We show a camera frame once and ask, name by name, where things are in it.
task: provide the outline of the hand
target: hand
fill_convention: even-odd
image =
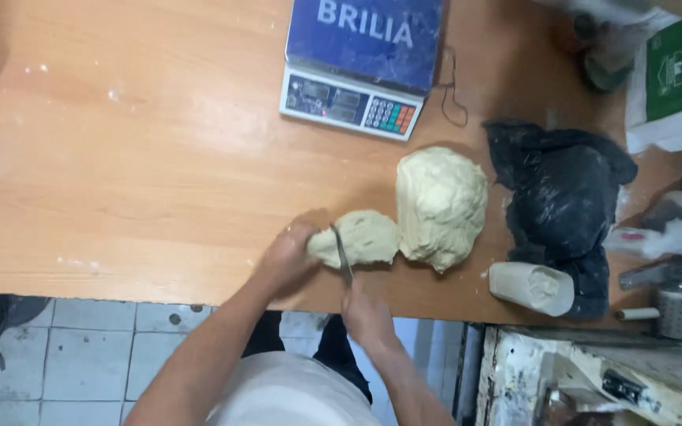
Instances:
[[[365,293],[365,283],[355,278],[341,301],[341,315],[351,338],[368,354],[379,349],[396,349],[402,344],[393,329],[388,305]]]
[[[320,231],[310,217],[316,211],[298,216],[278,234],[262,256],[254,276],[268,286],[272,297],[291,293],[305,275],[320,264],[320,259],[307,255],[307,241]]]

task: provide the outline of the blue scale top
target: blue scale top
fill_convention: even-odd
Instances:
[[[441,10],[442,0],[294,0],[287,61],[427,95]]]

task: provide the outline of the plastic wrap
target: plastic wrap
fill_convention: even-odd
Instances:
[[[609,308],[609,265],[601,242],[615,221],[620,185],[638,166],[614,142],[579,130],[544,131],[521,121],[483,124],[499,183],[515,191],[507,226],[510,262],[567,272],[575,283],[568,315],[598,318]]]

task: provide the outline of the flour container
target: flour container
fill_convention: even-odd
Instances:
[[[522,262],[491,265],[489,285],[496,297],[553,317],[566,314],[575,297],[570,275]]]

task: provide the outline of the tiled floor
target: tiled floor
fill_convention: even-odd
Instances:
[[[36,319],[5,331],[0,353],[1,426],[113,426],[185,336],[210,314],[207,306],[56,299]],[[286,350],[312,355],[324,315],[285,312]],[[462,324],[395,318],[396,334],[418,371],[451,407]],[[373,412],[396,424],[386,388],[364,351],[352,349],[370,382]]]

